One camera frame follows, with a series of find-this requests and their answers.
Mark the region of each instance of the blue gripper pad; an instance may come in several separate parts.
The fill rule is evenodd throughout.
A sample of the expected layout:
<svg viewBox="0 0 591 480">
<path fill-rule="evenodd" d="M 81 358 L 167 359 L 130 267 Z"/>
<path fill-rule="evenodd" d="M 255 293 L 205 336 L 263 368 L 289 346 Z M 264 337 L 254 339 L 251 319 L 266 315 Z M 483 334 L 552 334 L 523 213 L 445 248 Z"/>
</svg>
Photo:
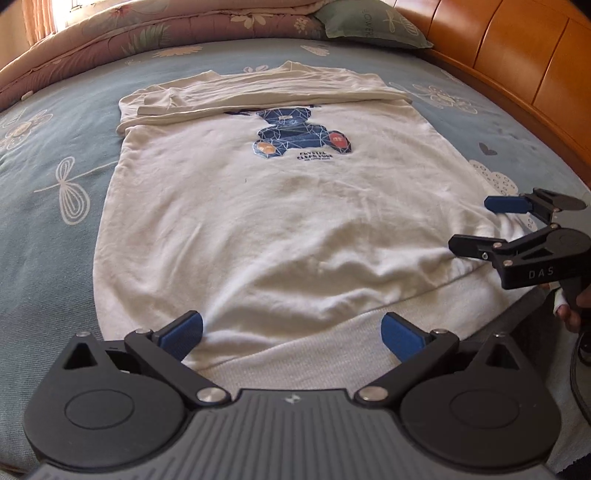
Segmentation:
<svg viewBox="0 0 591 480">
<path fill-rule="evenodd" d="M 531 203 L 524 197 L 486 197 L 484 206 L 494 213 L 527 213 L 531 211 Z"/>
<path fill-rule="evenodd" d="M 420 352 L 430 339 L 428 333 L 396 313 L 389 312 L 382 318 L 382 341 L 401 362 Z"/>
<path fill-rule="evenodd" d="M 203 337 L 203 319 L 191 310 L 152 335 L 152 341 L 178 361 L 185 358 Z"/>
</svg>

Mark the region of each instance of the white fabric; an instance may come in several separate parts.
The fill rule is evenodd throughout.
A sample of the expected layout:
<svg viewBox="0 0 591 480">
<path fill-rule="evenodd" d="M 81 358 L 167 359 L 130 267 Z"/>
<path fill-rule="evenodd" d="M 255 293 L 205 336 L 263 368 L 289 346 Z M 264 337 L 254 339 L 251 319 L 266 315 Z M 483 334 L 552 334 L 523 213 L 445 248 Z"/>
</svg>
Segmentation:
<svg viewBox="0 0 591 480">
<path fill-rule="evenodd" d="M 490 265 L 448 250 L 454 233 L 510 240 L 524 231 L 483 207 L 494 189 L 378 77 L 293 64 L 233 76 L 258 92 L 243 105 L 241 83 L 227 77 L 120 102 L 125 139 L 93 272 L 105 339 L 194 309 L 205 333 L 186 363 L 233 393 L 354 390 L 395 364 L 379 336 L 385 312 L 465 338 L 526 292 L 503 291 Z M 313 91 L 310 103 L 323 102 L 308 107 L 308 122 L 340 132 L 352 151 L 257 155 L 269 123 L 218 112 L 269 105 L 277 79 L 273 106 Z M 348 102 L 359 100 L 354 90 L 371 100 Z M 159 115 L 138 113 L 148 97 Z M 168 112 L 173 97 L 183 112 Z"/>
</svg>

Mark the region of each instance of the human hand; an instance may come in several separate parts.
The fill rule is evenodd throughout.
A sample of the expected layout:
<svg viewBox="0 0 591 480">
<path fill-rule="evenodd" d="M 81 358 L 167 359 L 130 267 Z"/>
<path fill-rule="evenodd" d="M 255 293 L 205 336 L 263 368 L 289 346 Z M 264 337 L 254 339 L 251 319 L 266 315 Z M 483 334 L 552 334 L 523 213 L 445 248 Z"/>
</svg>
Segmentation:
<svg viewBox="0 0 591 480">
<path fill-rule="evenodd" d="M 577 305 L 583 309 L 591 309 L 591 285 L 577 297 Z M 569 332 L 577 333 L 581 328 L 581 317 L 568 304 L 563 304 L 556 310 L 556 316 L 564 322 Z"/>
</svg>

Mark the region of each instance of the silver screw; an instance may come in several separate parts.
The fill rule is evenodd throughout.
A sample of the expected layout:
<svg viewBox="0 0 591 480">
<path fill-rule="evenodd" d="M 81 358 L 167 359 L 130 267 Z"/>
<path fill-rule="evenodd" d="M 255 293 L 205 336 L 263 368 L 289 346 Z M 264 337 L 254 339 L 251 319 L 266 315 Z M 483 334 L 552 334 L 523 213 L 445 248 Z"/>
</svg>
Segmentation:
<svg viewBox="0 0 591 480">
<path fill-rule="evenodd" d="M 197 392 L 197 399 L 204 403 L 220 403 L 226 396 L 227 393 L 218 387 L 202 388 Z"/>
<path fill-rule="evenodd" d="M 382 387 L 363 387 L 358 393 L 365 401 L 382 401 L 388 398 L 388 390 Z"/>
</svg>

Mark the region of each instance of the blue geometric bear print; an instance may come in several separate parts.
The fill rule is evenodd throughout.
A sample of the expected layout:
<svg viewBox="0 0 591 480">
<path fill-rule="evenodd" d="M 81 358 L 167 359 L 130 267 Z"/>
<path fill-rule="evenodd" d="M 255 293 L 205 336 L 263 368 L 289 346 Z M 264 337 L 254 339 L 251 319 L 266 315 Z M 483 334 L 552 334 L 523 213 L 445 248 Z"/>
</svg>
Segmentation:
<svg viewBox="0 0 591 480">
<path fill-rule="evenodd" d="M 308 123 L 312 110 L 305 107 L 281 107 L 252 112 L 265 119 L 270 127 L 259 130 L 252 145 L 254 153 L 265 158 L 282 156 L 290 148 L 320 148 L 328 145 L 338 153 L 350 153 L 351 143 L 345 135 L 328 130 L 324 125 Z M 250 115 L 251 112 L 238 112 Z"/>
</svg>

